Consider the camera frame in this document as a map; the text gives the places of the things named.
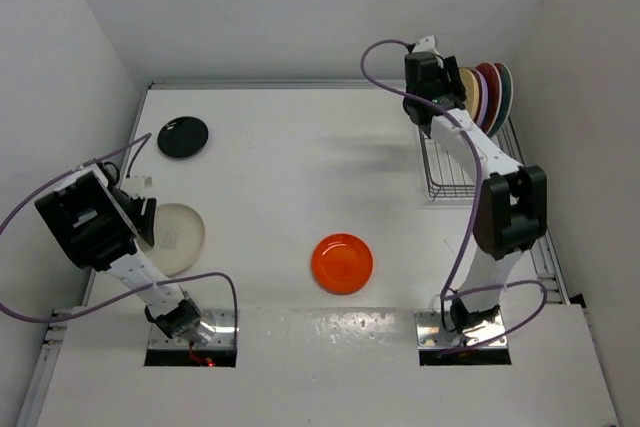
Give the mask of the red teal floral plate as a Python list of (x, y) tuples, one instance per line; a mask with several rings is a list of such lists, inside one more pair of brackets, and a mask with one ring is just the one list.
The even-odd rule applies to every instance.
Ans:
[(481, 128), (486, 135), (489, 135), (497, 120), (502, 100), (502, 81), (494, 63), (481, 63), (476, 66), (476, 70), (484, 77), (487, 84), (488, 106)]
[(495, 63), (495, 66), (500, 74), (502, 98), (500, 108), (492, 128), (492, 136), (495, 136), (508, 120), (514, 97), (513, 76), (510, 69), (503, 63)]

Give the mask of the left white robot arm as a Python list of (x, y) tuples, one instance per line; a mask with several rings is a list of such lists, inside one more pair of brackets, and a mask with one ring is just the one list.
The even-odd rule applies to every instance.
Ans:
[(139, 244), (155, 245), (157, 201), (131, 196), (117, 182), (103, 162), (82, 167), (37, 199), (35, 208), (76, 267), (119, 280), (142, 300), (145, 317), (167, 338), (194, 342), (202, 310)]

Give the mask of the purple plate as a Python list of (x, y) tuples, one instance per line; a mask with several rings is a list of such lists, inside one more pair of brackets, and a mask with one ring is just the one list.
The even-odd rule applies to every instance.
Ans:
[(479, 72), (477, 69), (472, 68), (471, 72), (474, 74), (478, 85), (479, 85), (479, 93), (480, 93), (480, 101), (479, 101), (479, 110), (478, 113), (476, 114), (474, 121), (475, 123), (481, 127), (483, 121), (485, 120), (486, 114), (487, 114), (487, 109), (488, 109), (488, 86), (487, 86), (487, 82), (486, 79), (484, 78), (484, 76), (482, 75), (481, 72)]

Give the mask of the tan plate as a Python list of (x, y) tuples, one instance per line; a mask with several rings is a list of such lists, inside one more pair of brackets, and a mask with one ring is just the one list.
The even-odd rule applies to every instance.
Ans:
[(476, 120), (480, 112), (480, 84), (476, 75), (468, 68), (460, 68), (459, 75), (465, 89), (466, 99), (464, 105), (473, 120)]

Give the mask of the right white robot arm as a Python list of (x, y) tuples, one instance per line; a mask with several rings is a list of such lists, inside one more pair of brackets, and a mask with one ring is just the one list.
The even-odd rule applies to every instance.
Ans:
[(477, 246), (469, 272), (450, 300), (461, 333), (499, 312), (500, 295), (523, 253), (547, 230), (547, 177), (504, 153), (464, 105), (466, 92), (452, 57), (414, 50), (404, 58), (403, 108), (414, 124), (474, 177), (476, 192), (464, 239)]

